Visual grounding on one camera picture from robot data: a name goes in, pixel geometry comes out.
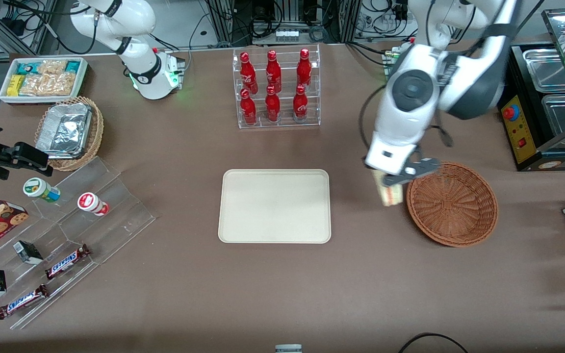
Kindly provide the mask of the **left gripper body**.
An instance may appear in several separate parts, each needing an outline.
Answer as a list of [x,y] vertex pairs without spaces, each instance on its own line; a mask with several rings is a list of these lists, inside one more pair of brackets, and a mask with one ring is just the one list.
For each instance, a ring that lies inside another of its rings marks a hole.
[[402,146],[397,146],[386,142],[379,136],[379,132],[374,131],[364,163],[386,174],[399,175],[423,135],[424,133],[421,132],[417,134],[412,143],[406,142]]

